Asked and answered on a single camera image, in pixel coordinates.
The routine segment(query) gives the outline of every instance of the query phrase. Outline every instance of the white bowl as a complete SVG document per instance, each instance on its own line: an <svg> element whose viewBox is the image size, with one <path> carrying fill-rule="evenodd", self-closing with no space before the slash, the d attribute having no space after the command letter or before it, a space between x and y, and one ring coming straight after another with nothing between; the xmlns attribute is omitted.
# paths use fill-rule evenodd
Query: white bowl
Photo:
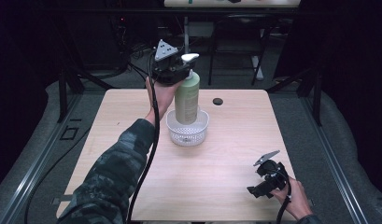
<svg viewBox="0 0 382 224"><path fill-rule="evenodd" d="M197 112L197 119L189 125L181 124L176 119L176 110L167 113L166 124L171 140L182 147L193 147L205 141L209 116L204 110Z"/></svg>

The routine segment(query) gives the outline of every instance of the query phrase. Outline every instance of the human hand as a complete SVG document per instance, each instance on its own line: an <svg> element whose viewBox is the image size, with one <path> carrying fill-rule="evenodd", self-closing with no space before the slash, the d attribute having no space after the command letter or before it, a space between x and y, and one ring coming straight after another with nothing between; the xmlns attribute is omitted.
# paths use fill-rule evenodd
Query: human hand
<svg viewBox="0 0 382 224"><path fill-rule="evenodd" d="M313 212L310 209L309 202L304 192L304 186L300 181L289 176L291 186L291 198L290 203L287 205L286 210L293 215L296 220L299 220L305 216L312 215ZM270 193L278 199L282 204L287 197L288 185L282 190L274 189Z"/></svg>
<svg viewBox="0 0 382 224"><path fill-rule="evenodd" d="M180 81L172 86L166 86L159 82L154 82L154 89L156 94L156 101L158 102L159 108L159 120L164 116L164 113L167 111L168 106L173 102L174 94L176 93L177 88L182 84L183 81ZM152 98L152 88L149 83L149 77L145 82L149 94L150 102L150 111L145 117L151 124L155 124L155 111L153 109L153 98Z"/></svg>

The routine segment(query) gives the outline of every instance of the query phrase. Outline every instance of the bottle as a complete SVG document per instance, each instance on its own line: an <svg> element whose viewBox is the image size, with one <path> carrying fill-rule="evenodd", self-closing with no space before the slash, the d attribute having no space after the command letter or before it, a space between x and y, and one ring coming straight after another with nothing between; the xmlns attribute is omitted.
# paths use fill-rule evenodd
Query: bottle
<svg viewBox="0 0 382 224"><path fill-rule="evenodd" d="M181 124L193 124L197 119L200 77L190 70L190 74L178 87L175 94L176 119Z"/></svg>

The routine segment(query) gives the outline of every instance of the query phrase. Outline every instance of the black cable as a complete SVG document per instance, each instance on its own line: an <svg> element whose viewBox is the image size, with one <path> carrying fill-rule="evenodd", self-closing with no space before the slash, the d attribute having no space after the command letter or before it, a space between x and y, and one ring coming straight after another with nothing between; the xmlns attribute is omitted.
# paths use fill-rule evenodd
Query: black cable
<svg viewBox="0 0 382 224"><path fill-rule="evenodd" d="M284 179L286 179L287 185L289 186L288 191L287 191L287 197L284 200L283 204L281 204L280 210L278 210L278 214L277 214L277 218L276 218L276 224L280 224L281 218L283 217L283 214L284 214L284 211L286 210L287 205L290 203L290 197L291 197L291 193L292 193L290 180L286 175L284 175L283 173L281 173L277 170L271 170L271 169L265 169L265 170L275 172L276 174L283 176Z"/></svg>
<svg viewBox="0 0 382 224"><path fill-rule="evenodd" d="M118 75L124 73L126 71L126 67L121 67L113 71L112 73L109 74L103 74L103 75L93 75L94 77L97 77L99 79L106 79L110 77L117 77Z"/></svg>
<svg viewBox="0 0 382 224"><path fill-rule="evenodd" d="M144 50L150 49L150 46L146 43L137 43L132 46L132 54L131 56L134 59L140 59L144 57Z"/></svg>
<svg viewBox="0 0 382 224"><path fill-rule="evenodd" d="M150 53L148 63L147 63L147 68L149 73L149 84L152 90L152 106L155 113L155 134L154 134L154 140L153 140L153 147L152 147L152 150L150 151L149 158L147 161L147 165L144 169L144 172L142 173L138 181L137 187L135 188L132 201L130 202L129 210L127 213L127 224L130 224L132 222L132 214L133 214L135 200L138 196L139 190L141 189L141 185L144 183L144 180L147 177L150 165L152 164L152 161L153 161L153 157L155 156L156 147L158 146L158 142L159 142L159 134L161 129L160 119L159 119L159 107L158 107L158 101L156 100L156 93L155 93L154 82L152 79L152 71L150 66L150 59L153 57L155 51L156 50Z"/></svg>
<svg viewBox="0 0 382 224"><path fill-rule="evenodd" d="M129 62L128 64L129 64L129 66L130 66L132 69L134 69L134 70L136 71L136 73L138 73L139 76L142 77L142 79L143 79L144 82L145 82L146 80L145 80L144 76L141 74L141 72L144 73L144 74L146 74L147 76L149 75L149 73L147 73L146 71L142 70L141 68L135 66L135 64L133 64L133 63L131 63L131 62Z"/></svg>
<svg viewBox="0 0 382 224"><path fill-rule="evenodd" d="M85 133L77 140L77 142L71 146L60 158L57 160L51 167L48 169L48 171L39 179L39 181L36 183L36 185L33 187L33 189L30 192L30 195L28 196L27 204L25 206L24 211L24 224L28 223L28 211L30 210L31 201L33 200L33 197L39 188L39 186L42 184L42 182L45 180L45 178L50 174L50 172L56 167L56 165L72 150L74 147L80 142L80 140L83 139L84 136L89 132L91 128L85 131Z"/></svg>

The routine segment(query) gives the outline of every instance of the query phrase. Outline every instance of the camouflage sleeve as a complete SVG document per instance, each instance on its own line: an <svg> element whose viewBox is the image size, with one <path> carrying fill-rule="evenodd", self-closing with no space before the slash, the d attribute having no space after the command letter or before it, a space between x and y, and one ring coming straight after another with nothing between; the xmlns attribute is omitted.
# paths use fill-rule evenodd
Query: camouflage sleeve
<svg viewBox="0 0 382 224"><path fill-rule="evenodd" d="M57 223L124 223L153 143L154 127L138 119L95 162Z"/></svg>
<svg viewBox="0 0 382 224"><path fill-rule="evenodd" d="M301 218L296 224L322 224L316 215Z"/></svg>

